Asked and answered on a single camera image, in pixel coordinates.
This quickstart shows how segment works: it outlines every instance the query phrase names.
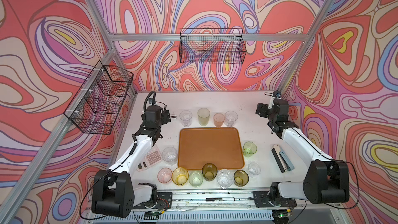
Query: brown tray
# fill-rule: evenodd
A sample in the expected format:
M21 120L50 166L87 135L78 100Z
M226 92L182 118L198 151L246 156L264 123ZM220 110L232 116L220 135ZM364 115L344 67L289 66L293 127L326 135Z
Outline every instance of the brown tray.
M217 169L241 169L245 165L236 128L184 128L180 131L178 167L201 170L206 163Z

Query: robotic arm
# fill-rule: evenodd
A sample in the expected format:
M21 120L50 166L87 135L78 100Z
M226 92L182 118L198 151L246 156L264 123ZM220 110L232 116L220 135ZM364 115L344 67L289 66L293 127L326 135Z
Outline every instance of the robotic arm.
M302 199L313 204L347 202L347 164L341 160L334 160L316 147L294 122L288 120L288 110L288 102L281 99L281 93L276 91L269 104L258 103L256 114L268 118L268 126L272 132L296 151L308 167L308 171L302 182L272 183L270 192L273 195L270 197Z
M134 141L122 157L108 170L100 170L94 177L92 212L125 218L132 208L142 202L148 207L157 202L156 185L140 183L133 188L131 176L140 161L155 145L162 124L170 122L170 112L155 105L156 93L150 92L144 102L140 129L132 135Z

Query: plastic cup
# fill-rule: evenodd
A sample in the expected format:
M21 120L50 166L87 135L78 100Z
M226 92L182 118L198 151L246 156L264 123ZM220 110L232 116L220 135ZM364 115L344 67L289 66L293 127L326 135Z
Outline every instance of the plastic cup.
M207 163L202 168L202 175L206 181L213 181L217 176L217 167L212 163Z
M234 174L234 183L235 183L236 186L243 187L248 182L249 182L249 175L245 171L239 169L239 170L237 170L235 172L235 174Z
M243 155L245 157L251 157L257 152L257 146L253 142L246 142L243 145Z
M174 147L167 147L162 152L163 160L170 165L175 165L177 163L178 152Z
M222 113L216 113L213 117L213 120L216 127L221 127L224 123L225 117Z
M158 180L161 183L167 183L172 178L172 170L169 168L163 168L158 173Z
M200 108L198 111L198 120L201 126L206 126L209 122L210 111L207 108Z
M238 114L234 111L228 111L225 113L225 126L233 127L238 120Z
M182 121L182 125L185 127L189 127L192 124L192 112L188 110L184 110L180 113L180 119Z
M199 187L203 182L203 175L201 172L199 171L194 171L191 172L191 174L189 175L189 183L193 186L193 187Z
M222 169L217 174L217 182L221 188L226 189L230 187L233 183L232 173L227 169Z
M172 173L173 183L178 186L183 186L188 181L188 171L182 167L176 168Z
M248 171L250 172L251 175L256 176L259 175L261 172L260 165L257 163L250 163L248 165Z

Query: wall-mounted basket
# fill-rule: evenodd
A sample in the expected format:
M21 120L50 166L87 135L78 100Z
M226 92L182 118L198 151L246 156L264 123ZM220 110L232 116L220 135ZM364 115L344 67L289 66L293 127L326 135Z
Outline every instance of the wall-mounted basket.
M246 56L241 28L180 29L181 63L240 63Z
M132 79L132 72L102 65L77 107L69 110L72 114L64 114L83 133L111 134Z

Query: stapler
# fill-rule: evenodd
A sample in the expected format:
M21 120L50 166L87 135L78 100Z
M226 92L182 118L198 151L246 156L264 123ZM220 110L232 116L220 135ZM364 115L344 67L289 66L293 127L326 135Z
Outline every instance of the stapler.
M279 169L281 172L285 171L291 171L294 170L294 166L290 159L287 157L286 153L283 151L282 147L279 145L274 145L272 148L272 154L274 155L274 158L276 160L276 163L279 166Z

